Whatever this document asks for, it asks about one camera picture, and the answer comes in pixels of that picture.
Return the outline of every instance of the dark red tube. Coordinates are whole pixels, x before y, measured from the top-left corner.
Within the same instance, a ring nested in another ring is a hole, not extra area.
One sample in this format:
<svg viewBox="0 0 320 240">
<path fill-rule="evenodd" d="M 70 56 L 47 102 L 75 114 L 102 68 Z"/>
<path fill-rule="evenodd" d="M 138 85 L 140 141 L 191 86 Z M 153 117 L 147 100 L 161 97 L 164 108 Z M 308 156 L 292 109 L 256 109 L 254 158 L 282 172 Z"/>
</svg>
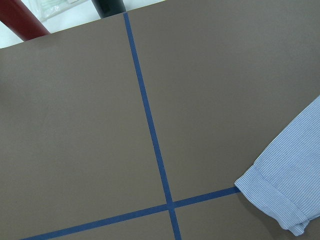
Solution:
<svg viewBox="0 0 320 240">
<path fill-rule="evenodd" d="M 0 21 L 24 41 L 50 34 L 21 0 L 0 0 Z"/>
</svg>

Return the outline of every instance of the shirt cuff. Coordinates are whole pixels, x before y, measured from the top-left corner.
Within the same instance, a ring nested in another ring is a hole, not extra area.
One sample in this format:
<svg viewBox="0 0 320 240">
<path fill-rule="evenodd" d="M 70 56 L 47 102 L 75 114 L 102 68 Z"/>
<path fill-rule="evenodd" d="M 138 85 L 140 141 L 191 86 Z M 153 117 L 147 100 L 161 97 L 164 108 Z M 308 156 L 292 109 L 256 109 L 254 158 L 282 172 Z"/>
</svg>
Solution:
<svg viewBox="0 0 320 240">
<path fill-rule="evenodd" d="M 307 217 L 267 182 L 254 165 L 234 184 L 253 205 L 276 219 L 283 229 L 290 230 L 295 236 L 304 233 L 309 223 Z"/>
</svg>

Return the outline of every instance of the blue grid line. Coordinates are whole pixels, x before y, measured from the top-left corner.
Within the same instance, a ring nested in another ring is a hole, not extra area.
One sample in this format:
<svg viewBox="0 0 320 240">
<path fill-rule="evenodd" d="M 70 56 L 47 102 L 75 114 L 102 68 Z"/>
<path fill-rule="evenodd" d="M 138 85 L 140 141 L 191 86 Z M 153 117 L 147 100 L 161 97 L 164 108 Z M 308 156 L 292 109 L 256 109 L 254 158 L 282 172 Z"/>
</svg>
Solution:
<svg viewBox="0 0 320 240">
<path fill-rule="evenodd" d="M 140 88 L 140 93 L 141 93 L 142 102 L 143 102 L 143 106 L 144 106 L 144 111 L 145 111 L 147 123 L 149 126 L 151 140 L 153 143 L 155 158 L 157 161 L 157 165 L 158 165 L 158 169 L 159 169 L 159 173 L 160 173 L 160 177 L 161 177 L 165 200 L 166 200 L 168 210 L 169 210 L 169 215 L 170 215 L 170 220 L 171 220 L 171 224 L 172 224 L 174 237 L 175 237 L 175 240 L 181 240 L 181 234 L 180 234 L 180 229 L 179 229 L 178 220 L 177 220 L 177 216 L 176 216 L 176 211 L 173 206 L 173 200 L 172 200 L 172 196 L 171 196 L 171 192 L 170 192 L 170 188 L 169 188 L 169 182 L 168 182 L 168 178 L 167 178 L 167 174 L 166 174 L 166 170 L 165 170 L 164 161 L 162 159 L 162 155 L 161 155 L 161 151 L 160 151 L 160 146 L 159 146 L 159 142 L 158 142 L 158 137 L 157 137 L 157 133 L 156 133 L 156 129 L 155 129 L 154 120 L 153 120 L 152 114 L 151 114 L 151 109 L 150 109 L 150 105 L 149 105 L 149 101 L 148 101 L 144 78 L 143 78 L 143 75 L 141 72 L 138 53 L 136 50 L 135 40 L 134 40 L 134 36 L 132 33 L 128 13 L 125 12 L 123 14 L 123 17 L 124 17 L 124 22 L 125 22 L 126 33 L 128 35 L 128 40 L 129 40 L 129 44 L 130 44 L 134 68 L 135 68 L 136 76 L 137 76 L 138 83 L 139 83 L 139 88 Z"/>
<path fill-rule="evenodd" d="M 187 198 L 187 199 L 175 201 L 175 202 L 172 203 L 172 205 L 173 205 L 174 208 L 180 208 L 180 207 L 184 207 L 184 206 L 187 206 L 187 205 L 192 205 L 192 204 L 196 204 L 196 203 L 200 203 L 200 202 L 204 202 L 204 201 L 208 201 L 208 200 L 212 200 L 212 199 L 216 199 L 216 198 L 220 198 L 220 197 L 236 194 L 236 193 L 239 193 L 239 192 L 240 192 L 240 190 L 237 187 L 230 187 L 230 188 L 227 188 L 227 189 L 214 191 L 214 192 L 210 192 L 210 193 L 207 193 L 207 194 L 203 194 L 203 195 L 194 196 L 194 197 L 190 197 L 190 198 Z M 98 221 L 88 222 L 88 223 L 85 223 L 85 224 L 82 224 L 82 225 L 72 226 L 72 227 L 69 227 L 69 228 L 65 228 L 65 229 L 61 229 L 61 230 L 57 230 L 57 231 L 44 233 L 44 234 L 41 234 L 41 235 L 36 235 L 36 236 L 23 238 L 21 240 L 48 240 L 48 239 L 54 239 L 54 238 L 62 237 L 62 236 L 69 235 L 69 234 L 74 234 L 74 233 L 83 232 L 83 231 L 90 230 L 90 229 L 95 229 L 95 228 L 99 228 L 99 227 L 103 227 L 103 226 L 107 226 L 107 225 L 111 225 L 111 224 L 120 223 L 120 222 L 127 221 L 127 220 L 130 220 L 130 219 L 140 218 L 140 217 L 143 217 L 143 216 L 164 212 L 164 211 L 167 211 L 167 210 L 169 210 L 168 205 L 167 204 L 163 204 L 163 205 L 154 206 L 154 207 L 150 207 L 150 208 L 146 208 L 146 209 L 142 209 L 142 210 L 138 210 L 138 211 L 129 212 L 129 213 L 118 215 L 118 216 L 105 218 L 105 219 L 98 220 Z"/>
</svg>

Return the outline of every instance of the clear plastic bag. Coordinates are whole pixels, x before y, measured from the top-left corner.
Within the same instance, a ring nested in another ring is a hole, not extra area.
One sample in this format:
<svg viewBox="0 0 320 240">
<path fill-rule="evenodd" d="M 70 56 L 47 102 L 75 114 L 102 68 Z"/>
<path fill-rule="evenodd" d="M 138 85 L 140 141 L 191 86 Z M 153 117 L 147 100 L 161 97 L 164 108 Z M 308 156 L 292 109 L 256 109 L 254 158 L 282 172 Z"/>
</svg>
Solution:
<svg viewBox="0 0 320 240">
<path fill-rule="evenodd" d="M 45 21 L 87 0 L 29 0 L 32 13 Z"/>
</svg>

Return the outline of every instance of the light blue cloth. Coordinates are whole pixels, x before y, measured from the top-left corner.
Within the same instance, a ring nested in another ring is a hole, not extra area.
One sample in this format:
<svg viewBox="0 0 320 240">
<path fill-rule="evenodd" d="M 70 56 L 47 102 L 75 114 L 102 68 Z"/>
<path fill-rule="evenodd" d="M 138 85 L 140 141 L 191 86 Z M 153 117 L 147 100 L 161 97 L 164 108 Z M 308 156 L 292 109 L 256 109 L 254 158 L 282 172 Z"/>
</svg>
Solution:
<svg viewBox="0 0 320 240">
<path fill-rule="evenodd" d="M 262 152 L 235 185 L 295 236 L 320 216 L 320 96 Z"/>
</svg>

